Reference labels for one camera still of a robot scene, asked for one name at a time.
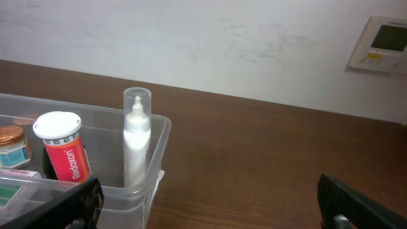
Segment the dark bottle white cap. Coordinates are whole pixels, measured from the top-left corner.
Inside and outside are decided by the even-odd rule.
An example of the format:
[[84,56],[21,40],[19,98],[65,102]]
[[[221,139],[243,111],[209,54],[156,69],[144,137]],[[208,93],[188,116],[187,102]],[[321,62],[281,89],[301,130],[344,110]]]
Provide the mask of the dark bottle white cap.
[[85,151],[77,144],[44,145],[42,163],[43,172],[49,179],[83,183],[91,177]]

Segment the orange tube white cap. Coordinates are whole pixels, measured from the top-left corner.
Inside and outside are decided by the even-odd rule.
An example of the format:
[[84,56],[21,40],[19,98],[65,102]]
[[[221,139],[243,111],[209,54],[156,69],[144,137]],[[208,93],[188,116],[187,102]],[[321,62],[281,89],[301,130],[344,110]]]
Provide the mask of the orange tube white cap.
[[61,181],[83,183],[92,176],[80,128],[81,118],[66,111],[42,114],[33,124],[33,131],[43,140],[57,179]]

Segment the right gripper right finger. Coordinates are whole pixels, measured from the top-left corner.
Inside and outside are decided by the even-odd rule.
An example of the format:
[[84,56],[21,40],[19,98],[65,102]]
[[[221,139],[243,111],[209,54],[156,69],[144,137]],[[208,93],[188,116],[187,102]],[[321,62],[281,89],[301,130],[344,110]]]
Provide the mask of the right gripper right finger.
[[380,205],[339,179],[321,174],[317,200],[321,228],[406,229],[406,218]]

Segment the white green medicine box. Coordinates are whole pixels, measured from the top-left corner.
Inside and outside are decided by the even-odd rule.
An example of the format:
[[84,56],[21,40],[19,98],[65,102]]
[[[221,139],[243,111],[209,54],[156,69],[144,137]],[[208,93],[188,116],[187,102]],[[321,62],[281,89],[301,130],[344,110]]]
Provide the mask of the white green medicine box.
[[[1,169],[1,175],[42,178],[39,172],[18,169]],[[31,198],[35,192],[35,188],[1,183],[1,213],[10,212],[14,201]]]

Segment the clear plastic container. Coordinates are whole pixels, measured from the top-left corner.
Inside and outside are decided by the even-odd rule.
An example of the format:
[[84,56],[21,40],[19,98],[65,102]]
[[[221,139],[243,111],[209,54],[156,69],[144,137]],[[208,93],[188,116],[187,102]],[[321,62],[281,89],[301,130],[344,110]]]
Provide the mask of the clear plastic container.
[[44,144],[34,134],[32,125],[37,117],[50,111],[70,111],[82,120],[80,133],[90,170],[99,179],[105,196],[98,228],[145,228],[164,175],[162,157],[170,134],[170,120],[152,115],[146,175],[143,182],[129,189],[123,183],[122,110],[1,94],[1,125],[21,126],[31,147],[31,162],[22,167],[24,170],[43,172]]

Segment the small jar gold lid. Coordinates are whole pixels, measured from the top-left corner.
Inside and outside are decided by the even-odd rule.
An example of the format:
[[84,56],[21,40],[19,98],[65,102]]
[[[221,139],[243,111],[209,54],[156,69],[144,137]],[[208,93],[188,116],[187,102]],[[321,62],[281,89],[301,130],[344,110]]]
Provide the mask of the small jar gold lid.
[[31,162],[31,147],[22,127],[1,126],[1,168],[17,169]]

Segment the white spray bottle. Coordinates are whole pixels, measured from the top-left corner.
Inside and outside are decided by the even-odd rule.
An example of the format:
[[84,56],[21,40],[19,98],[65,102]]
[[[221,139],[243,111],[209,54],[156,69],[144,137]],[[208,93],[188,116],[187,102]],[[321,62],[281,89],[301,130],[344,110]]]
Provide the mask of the white spray bottle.
[[145,177],[151,140],[151,92],[132,87],[123,92],[124,187],[131,188]]

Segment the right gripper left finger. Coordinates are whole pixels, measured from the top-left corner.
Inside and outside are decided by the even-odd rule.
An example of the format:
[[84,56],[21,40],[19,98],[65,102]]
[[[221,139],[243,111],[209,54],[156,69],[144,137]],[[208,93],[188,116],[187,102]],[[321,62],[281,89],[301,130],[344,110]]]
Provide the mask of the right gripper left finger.
[[91,178],[5,224],[4,229],[96,229],[104,204],[97,178]]

